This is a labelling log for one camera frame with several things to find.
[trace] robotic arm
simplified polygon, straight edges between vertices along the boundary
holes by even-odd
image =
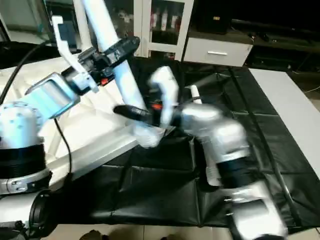
[[[0,234],[1,229],[27,230],[32,238],[45,237],[55,228],[51,213],[54,201],[48,190],[51,172],[46,168],[43,124],[75,106],[80,96],[98,91],[115,79],[126,104],[115,113],[137,120],[135,133],[143,131],[145,147],[156,146],[161,138],[148,125],[169,125],[196,136],[207,153],[207,167],[217,166],[225,195],[232,203],[230,217],[235,238],[284,238],[286,227],[265,184],[255,179],[246,166],[249,147],[243,127],[205,104],[175,104],[178,87],[168,67],[150,78],[150,85],[163,93],[161,112],[149,112],[126,61],[139,46],[137,37],[118,40],[103,0],[83,0],[85,10],[103,52],[89,48],[76,59],[61,40],[61,17],[53,17],[55,37],[70,68],[52,73],[31,87],[15,102],[0,106]]]

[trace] shelf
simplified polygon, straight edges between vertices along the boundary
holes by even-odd
[[[218,33],[209,33],[209,32],[200,32],[195,29],[194,26],[191,26],[188,31],[189,38],[196,39],[208,39],[208,40],[217,40],[223,42],[232,42],[239,44],[251,44],[253,45],[254,41],[244,32],[229,29],[226,34]]]

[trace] floor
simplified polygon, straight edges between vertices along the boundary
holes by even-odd
[[[174,227],[174,226],[143,226],[143,225],[59,225],[49,237],[42,240],[79,240],[91,230],[108,235],[110,240],[231,240],[227,228],[216,227]],[[289,236],[289,240],[320,240],[316,229],[310,229]]]

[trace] black cloth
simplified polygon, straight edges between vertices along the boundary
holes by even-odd
[[[290,231],[320,226],[320,181],[247,68],[146,58],[130,65],[142,94],[149,75],[168,65],[181,102],[184,86],[196,84],[204,103],[240,121],[250,168],[266,180]],[[178,129],[156,148],[137,146],[75,180],[64,208],[61,223],[227,227],[222,191],[206,182],[202,146]]]

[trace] black cable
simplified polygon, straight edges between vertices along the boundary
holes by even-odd
[[[9,88],[12,85],[13,81],[15,80],[18,72],[20,71],[20,69],[22,68],[22,66],[26,63],[26,61],[28,60],[28,58],[30,58],[35,51],[37,51],[38,49],[40,49],[41,47],[43,47],[46,44],[51,43],[51,40],[47,40],[42,42],[41,44],[35,46],[34,48],[32,48],[22,59],[21,61],[18,63],[18,65],[16,66],[16,68],[14,69],[13,73],[11,74],[11,76],[9,77],[9,80],[6,82],[3,91],[0,95],[0,105],[4,103],[5,98],[8,94]]]
[[[56,126],[56,128],[58,129],[58,132],[59,132],[61,138],[63,139],[63,141],[64,141],[64,143],[65,143],[65,146],[66,146],[66,148],[67,148],[67,150],[68,150],[68,156],[69,156],[69,171],[68,171],[68,173],[67,173],[67,175],[66,175],[66,177],[65,177],[65,179],[64,179],[64,187],[65,187],[65,186],[67,186],[67,185],[69,184],[69,182],[72,180],[72,175],[73,175],[73,174],[72,174],[72,155],[71,155],[71,150],[70,150],[70,146],[69,146],[69,144],[68,144],[68,141],[67,141],[67,139],[65,138],[65,135],[64,135],[63,131],[61,130],[60,125],[59,125],[59,123],[58,123],[58,120],[57,120],[56,118],[54,119],[54,123],[55,123],[55,126]]]

